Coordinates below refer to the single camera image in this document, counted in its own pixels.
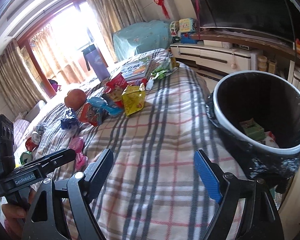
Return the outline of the person's left hand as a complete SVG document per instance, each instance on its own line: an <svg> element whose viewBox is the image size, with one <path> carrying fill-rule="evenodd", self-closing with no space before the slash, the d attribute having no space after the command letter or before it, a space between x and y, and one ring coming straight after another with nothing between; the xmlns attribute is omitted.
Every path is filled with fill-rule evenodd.
<svg viewBox="0 0 300 240"><path fill-rule="evenodd" d="M25 219L27 211L13 204L2 204L2 212L5 216L4 227L11 239L21 239L23 226L19 223L20 219Z"/></svg>

